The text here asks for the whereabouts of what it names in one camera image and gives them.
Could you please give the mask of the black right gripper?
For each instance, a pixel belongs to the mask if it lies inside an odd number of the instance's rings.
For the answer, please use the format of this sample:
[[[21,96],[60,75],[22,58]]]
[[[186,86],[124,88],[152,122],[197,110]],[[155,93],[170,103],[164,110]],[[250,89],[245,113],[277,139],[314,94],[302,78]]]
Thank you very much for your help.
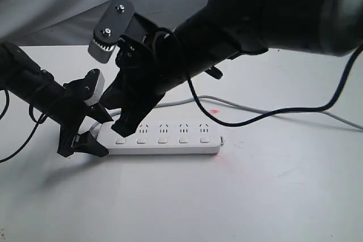
[[[121,108],[111,129],[122,137],[134,134],[142,120],[164,98],[164,88],[171,83],[167,67],[177,65],[174,38],[170,31],[134,13],[117,47],[115,63],[119,72],[103,92],[100,103],[108,110]]]

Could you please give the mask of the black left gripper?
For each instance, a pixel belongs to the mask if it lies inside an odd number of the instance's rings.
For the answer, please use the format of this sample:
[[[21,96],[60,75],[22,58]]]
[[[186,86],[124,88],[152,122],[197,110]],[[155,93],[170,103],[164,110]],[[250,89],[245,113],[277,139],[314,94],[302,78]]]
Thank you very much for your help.
[[[69,157],[76,152],[96,157],[109,154],[108,149],[101,145],[90,131],[78,133],[86,117],[100,124],[113,121],[101,104],[85,104],[84,78],[60,85],[52,76],[42,77],[42,112],[60,125],[57,153],[63,157]]]

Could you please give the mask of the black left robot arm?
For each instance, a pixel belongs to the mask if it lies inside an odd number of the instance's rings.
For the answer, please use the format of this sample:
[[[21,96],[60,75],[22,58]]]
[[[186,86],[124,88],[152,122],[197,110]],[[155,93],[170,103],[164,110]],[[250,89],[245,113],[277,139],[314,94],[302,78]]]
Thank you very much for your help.
[[[104,77],[99,69],[90,70],[84,78],[59,84],[21,48],[1,43],[1,89],[6,89],[60,125],[57,152],[68,157],[75,152],[105,157],[108,150],[91,132],[79,134],[86,117],[102,124],[112,121],[99,100]]]

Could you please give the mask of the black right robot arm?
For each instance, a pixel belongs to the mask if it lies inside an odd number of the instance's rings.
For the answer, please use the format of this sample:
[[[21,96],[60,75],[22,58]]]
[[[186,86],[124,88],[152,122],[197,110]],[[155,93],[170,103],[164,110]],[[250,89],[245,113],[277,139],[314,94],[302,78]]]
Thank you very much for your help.
[[[284,49],[330,56],[350,55],[331,100],[318,107],[289,107],[282,113],[322,112],[338,100],[362,52],[362,0],[208,0],[173,31],[136,13],[126,0],[114,0],[94,30],[101,48],[119,48],[119,72],[101,103],[120,109],[113,130],[127,137],[165,93],[237,57]]]

